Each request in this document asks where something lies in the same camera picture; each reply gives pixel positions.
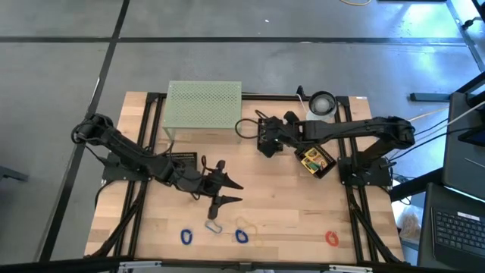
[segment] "laptop keyboard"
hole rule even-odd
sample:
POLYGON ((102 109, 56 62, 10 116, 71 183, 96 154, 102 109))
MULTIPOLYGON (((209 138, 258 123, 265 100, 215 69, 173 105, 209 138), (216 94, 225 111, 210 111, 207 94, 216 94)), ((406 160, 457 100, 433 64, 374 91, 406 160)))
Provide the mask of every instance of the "laptop keyboard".
POLYGON ((434 242, 485 257, 484 218, 433 208, 434 242))

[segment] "wooden table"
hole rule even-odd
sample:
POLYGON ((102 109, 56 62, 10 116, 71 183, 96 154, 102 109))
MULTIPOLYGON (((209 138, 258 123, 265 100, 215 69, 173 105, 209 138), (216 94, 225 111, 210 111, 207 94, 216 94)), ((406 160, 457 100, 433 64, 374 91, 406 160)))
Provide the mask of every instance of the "wooden table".
MULTIPOLYGON (((126 94, 117 128, 131 140, 136 141, 145 104, 146 93, 126 94)), ((371 117, 365 97, 350 97, 354 121, 371 117)), ((242 101, 242 117, 256 119, 254 110, 282 118, 286 111, 294 111, 305 119, 300 102, 242 101)), ((152 124, 153 112, 149 119, 152 124)), ((168 138, 158 128, 155 152, 167 148, 168 138)), ((337 166, 323 179, 312 177, 295 159, 293 149, 273 158, 266 158, 255 145, 256 140, 227 138, 214 132, 177 133, 174 152, 197 152, 207 156, 208 166, 214 167, 218 160, 226 161, 227 173, 244 190, 222 189, 227 196, 243 198, 222 206, 216 222, 224 227, 221 234, 209 231, 204 223, 210 199, 201 197, 195 201, 189 194, 151 181, 145 199, 140 226, 136 258, 179 259, 211 261, 258 261, 258 262, 355 262, 352 230, 345 188, 340 184, 337 166), (256 225, 258 236, 252 228, 247 229, 249 243, 236 242, 234 231, 236 219, 244 217, 256 225), (190 246, 180 242, 180 231, 189 228, 193 232, 190 246), (339 246, 325 242, 324 235, 336 231, 339 246)), ((254 135, 256 125, 243 123, 242 133, 254 135)), ((369 147, 375 139, 357 139, 359 150, 369 147)), ((334 158, 338 157, 338 143, 331 140, 323 145, 334 158)), ((127 188, 126 181, 114 182, 99 197, 95 211, 86 254, 96 251, 108 238, 120 220, 127 188)), ((366 187, 374 229, 396 257, 403 259, 389 196, 378 187, 366 187)), ((367 238, 360 227, 363 252, 368 254, 367 238)), ((131 226, 125 233, 122 253, 127 253, 131 226)))

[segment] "green mesh box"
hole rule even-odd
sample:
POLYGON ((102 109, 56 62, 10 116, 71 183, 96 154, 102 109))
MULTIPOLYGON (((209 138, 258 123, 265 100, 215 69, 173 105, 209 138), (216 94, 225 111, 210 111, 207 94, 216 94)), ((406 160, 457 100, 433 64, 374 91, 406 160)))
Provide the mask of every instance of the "green mesh box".
POLYGON ((175 129, 234 129, 241 119, 241 82, 171 81, 163 127, 171 140, 175 129))

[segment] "gray floor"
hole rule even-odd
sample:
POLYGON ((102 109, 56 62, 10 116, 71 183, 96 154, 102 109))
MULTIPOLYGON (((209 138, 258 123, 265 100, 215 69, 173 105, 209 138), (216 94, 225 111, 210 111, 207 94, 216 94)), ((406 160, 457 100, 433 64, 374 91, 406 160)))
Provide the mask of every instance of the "gray floor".
MULTIPOLYGON (((469 3, 453 3, 462 20, 475 16, 469 3)), ((115 0, 2 1, 0 36, 111 36, 120 7, 115 0)), ((479 51, 483 29, 482 22, 470 28, 479 51)), ((130 3, 121 35, 460 37, 444 4, 351 7, 337 0, 138 0, 130 3)), ((0 264, 36 258, 74 147, 70 130, 83 118, 107 47, 0 43, 0 165, 30 176, 26 183, 0 183, 0 264)), ((118 44, 98 112, 117 121, 126 91, 164 92, 169 80, 240 80, 246 92, 291 94, 301 84, 307 93, 367 96, 374 116, 412 118, 446 104, 413 103, 409 93, 450 93, 478 73, 462 45, 118 44)), ((445 117, 446 111, 415 126, 422 130, 445 117)), ((437 140, 394 170, 432 171, 443 147, 444 139, 437 140)), ((82 256, 101 172, 85 154, 53 259, 82 256)))

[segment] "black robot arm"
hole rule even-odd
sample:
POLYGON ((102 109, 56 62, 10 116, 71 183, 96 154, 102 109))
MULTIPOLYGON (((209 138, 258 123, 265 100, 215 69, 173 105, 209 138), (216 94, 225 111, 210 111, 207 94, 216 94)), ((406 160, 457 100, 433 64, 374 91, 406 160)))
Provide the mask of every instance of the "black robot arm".
POLYGON ((72 140, 79 144, 104 146, 120 158, 120 165, 133 172, 153 177, 157 181, 171 187, 194 195, 212 198, 208 218, 215 219, 217 211, 223 204, 236 202, 242 199, 230 196, 219 196, 222 187, 241 190, 236 182, 232 181, 227 173, 223 173, 224 161, 219 161, 216 168, 206 168, 206 175, 191 166, 185 166, 171 158, 171 154, 161 153, 152 155, 113 127, 110 118, 93 114, 78 124, 71 135, 72 140))
MULTIPOLYGON (((354 174, 368 171, 374 162, 393 149, 407 149, 415 144, 415 129, 409 121, 398 117, 329 124, 324 121, 300 121, 292 111, 288 111, 284 119, 286 123, 276 117, 263 120, 268 142, 283 143, 298 149, 346 137, 377 137, 377 142, 355 156, 350 165, 354 174)), ((264 154, 271 157, 274 152, 266 150, 264 154)))

